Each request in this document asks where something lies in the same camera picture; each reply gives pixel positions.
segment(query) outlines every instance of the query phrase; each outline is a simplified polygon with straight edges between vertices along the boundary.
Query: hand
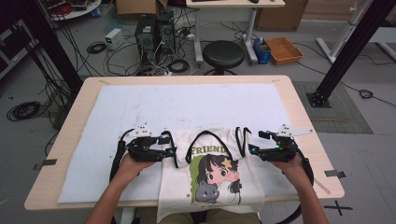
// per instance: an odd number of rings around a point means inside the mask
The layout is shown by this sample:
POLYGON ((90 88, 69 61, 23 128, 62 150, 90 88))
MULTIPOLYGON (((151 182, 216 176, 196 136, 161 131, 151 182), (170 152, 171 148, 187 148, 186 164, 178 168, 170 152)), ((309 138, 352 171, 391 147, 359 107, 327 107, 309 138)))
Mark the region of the hand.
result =
POLYGON ((154 164, 154 162, 135 161, 129 153, 127 153, 122 158, 120 168, 111 182, 125 189, 139 172, 152 164, 154 164))
POLYGON ((295 156, 294 159, 288 162, 272 161, 271 163, 283 172, 286 178, 297 190, 312 188, 300 157, 295 156))

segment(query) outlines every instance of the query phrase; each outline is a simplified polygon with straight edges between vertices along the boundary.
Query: computer tower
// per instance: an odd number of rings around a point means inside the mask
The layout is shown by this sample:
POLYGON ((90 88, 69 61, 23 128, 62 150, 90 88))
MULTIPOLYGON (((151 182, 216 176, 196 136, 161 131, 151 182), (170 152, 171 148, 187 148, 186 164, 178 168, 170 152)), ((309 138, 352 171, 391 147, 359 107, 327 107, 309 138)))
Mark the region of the computer tower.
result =
POLYGON ((162 53, 173 54, 176 51, 174 11, 161 11, 158 17, 158 27, 161 41, 163 42, 162 53))
POLYGON ((160 60, 161 46, 159 44, 161 39, 156 21, 155 14, 143 14, 140 16, 134 32, 142 64, 157 64, 160 60))

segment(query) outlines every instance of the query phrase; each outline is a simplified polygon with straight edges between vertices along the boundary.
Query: metal pole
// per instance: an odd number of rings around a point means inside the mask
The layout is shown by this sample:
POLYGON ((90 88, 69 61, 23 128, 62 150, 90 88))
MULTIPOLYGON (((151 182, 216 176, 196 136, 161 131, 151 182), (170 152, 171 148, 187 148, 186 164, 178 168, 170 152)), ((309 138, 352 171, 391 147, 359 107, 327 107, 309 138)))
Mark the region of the metal pole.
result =
POLYGON ((314 93, 307 94, 312 106, 323 106, 328 102, 332 91, 375 34, 380 23, 388 16, 395 5, 396 0, 373 1, 326 77, 323 78, 314 93))
POLYGON ((23 22, 28 26, 34 38, 40 42, 58 69, 71 91, 71 97, 75 98, 82 86, 82 80, 79 78, 75 67, 70 62, 57 36, 50 28, 37 1, 14 0, 12 2, 14 7, 21 13, 23 22))

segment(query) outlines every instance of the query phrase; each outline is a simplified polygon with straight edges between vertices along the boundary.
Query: stool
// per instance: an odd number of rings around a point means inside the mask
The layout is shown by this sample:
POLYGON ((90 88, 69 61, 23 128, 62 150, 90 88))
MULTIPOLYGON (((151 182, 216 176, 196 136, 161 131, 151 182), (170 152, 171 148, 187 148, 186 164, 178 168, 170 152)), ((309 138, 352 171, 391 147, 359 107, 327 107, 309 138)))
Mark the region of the stool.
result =
POLYGON ((214 72, 213 75, 224 75, 224 72, 236 75, 228 70, 235 68, 245 60, 244 50, 231 41, 218 40, 205 46, 202 52, 204 60, 210 64, 213 69, 204 73, 204 76, 214 72))

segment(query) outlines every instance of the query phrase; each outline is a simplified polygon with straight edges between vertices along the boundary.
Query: desk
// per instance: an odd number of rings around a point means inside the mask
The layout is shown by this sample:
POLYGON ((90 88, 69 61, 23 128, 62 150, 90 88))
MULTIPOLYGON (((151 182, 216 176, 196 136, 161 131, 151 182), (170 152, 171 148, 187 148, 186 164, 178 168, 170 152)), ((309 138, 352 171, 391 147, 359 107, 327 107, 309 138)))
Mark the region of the desk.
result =
MULTIPOLYGON (((55 165, 43 166, 25 208, 27 210, 49 210, 66 208, 90 208, 94 203, 57 203, 64 185, 66 172, 81 134, 95 105, 102 86, 105 85, 170 85, 170 84, 251 84, 272 83, 282 99, 290 125, 313 129, 304 107, 286 76, 225 76, 225 77, 90 77, 85 80, 64 126, 59 132, 48 160, 57 160, 55 165)), ((335 199, 344 196, 344 190, 336 176, 327 177, 323 171, 332 170, 332 165, 318 139, 318 135, 298 136, 296 140, 307 158, 311 160, 316 176, 316 190, 320 199, 335 199)), ((297 200, 296 195, 266 195, 266 201, 297 200)), ((157 206, 157 201, 120 202, 119 206, 157 206)))
POLYGON ((260 0, 259 3, 253 4, 248 0, 225 0, 225 1, 207 1, 192 2, 187 0, 188 7, 196 8, 195 10, 195 60, 202 63, 202 51, 200 43, 199 22, 202 21, 248 21, 247 34, 243 35, 243 42, 247 49, 250 64, 257 63, 257 57, 254 53, 250 42, 251 33, 256 18, 257 8, 260 7, 283 7, 283 0, 260 0))

